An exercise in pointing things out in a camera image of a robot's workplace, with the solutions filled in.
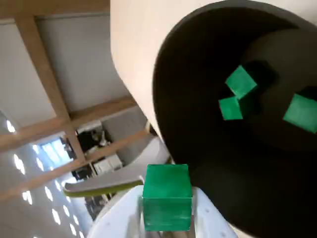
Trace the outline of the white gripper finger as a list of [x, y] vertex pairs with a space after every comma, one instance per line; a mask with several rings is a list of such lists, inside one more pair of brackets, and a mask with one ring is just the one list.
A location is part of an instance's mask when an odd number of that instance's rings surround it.
[[142, 188], [132, 188], [97, 218], [89, 238], [144, 238]]
[[192, 215], [196, 238], [237, 238], [208, 196], [198, 187], [193, 188]]

